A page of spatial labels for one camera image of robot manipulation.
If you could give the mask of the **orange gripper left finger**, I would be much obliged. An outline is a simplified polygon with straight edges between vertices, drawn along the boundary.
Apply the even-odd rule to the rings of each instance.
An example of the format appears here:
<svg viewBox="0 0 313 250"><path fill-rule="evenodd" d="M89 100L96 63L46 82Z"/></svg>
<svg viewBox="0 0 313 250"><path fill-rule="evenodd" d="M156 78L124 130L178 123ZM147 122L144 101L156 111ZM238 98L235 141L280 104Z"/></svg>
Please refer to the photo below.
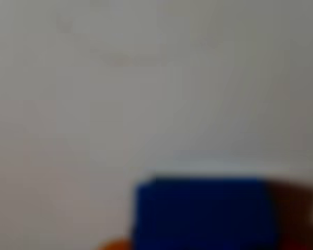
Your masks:
<svg viewBox="0 0 313 250"><path fill-rule="evenodd" d="M114 239L106 243L102 243L97 250L132 250L133 245L130 239Z"/></svg>

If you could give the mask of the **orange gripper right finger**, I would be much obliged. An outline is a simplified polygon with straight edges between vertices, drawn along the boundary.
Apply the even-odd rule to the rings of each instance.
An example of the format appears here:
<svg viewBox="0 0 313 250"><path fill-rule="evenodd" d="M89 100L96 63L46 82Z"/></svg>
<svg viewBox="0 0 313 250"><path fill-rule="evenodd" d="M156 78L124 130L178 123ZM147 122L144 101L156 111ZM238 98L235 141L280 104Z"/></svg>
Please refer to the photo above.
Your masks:
<svg viewBox="0 0 313 250"><path fill-rule="evenodd" d="M277 224L278 241L263 249L313 249L313 187L286 180L265 180Z"/></svg>

